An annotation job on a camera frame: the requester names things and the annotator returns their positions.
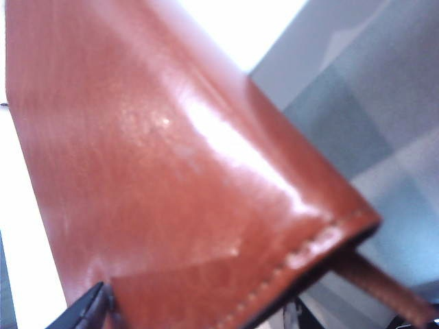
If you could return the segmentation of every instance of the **leather wallet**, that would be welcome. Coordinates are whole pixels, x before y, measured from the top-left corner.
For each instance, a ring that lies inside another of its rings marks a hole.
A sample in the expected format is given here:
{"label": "leather wallet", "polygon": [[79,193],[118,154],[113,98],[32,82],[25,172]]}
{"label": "leather wallet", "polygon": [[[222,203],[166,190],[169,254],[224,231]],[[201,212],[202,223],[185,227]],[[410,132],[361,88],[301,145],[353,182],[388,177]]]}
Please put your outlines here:
{"label": "leather wallet", "polygon": [[422,326],[354,253],[378,214],[173,1],[13,0],[7,94],[68,303],[107,328],[251,328],[334,269]]}

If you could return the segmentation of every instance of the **leather surface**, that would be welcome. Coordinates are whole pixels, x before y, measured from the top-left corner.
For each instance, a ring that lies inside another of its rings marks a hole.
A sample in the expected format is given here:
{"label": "leather surface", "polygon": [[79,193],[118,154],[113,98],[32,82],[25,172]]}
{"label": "leather surface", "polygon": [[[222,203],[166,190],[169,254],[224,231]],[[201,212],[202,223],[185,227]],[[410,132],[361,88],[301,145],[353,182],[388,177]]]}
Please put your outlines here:
{"label": "leather surface", "polygon": [[238,328],[378,217],[170,1],[13,0],[7,93],[68,303]]}

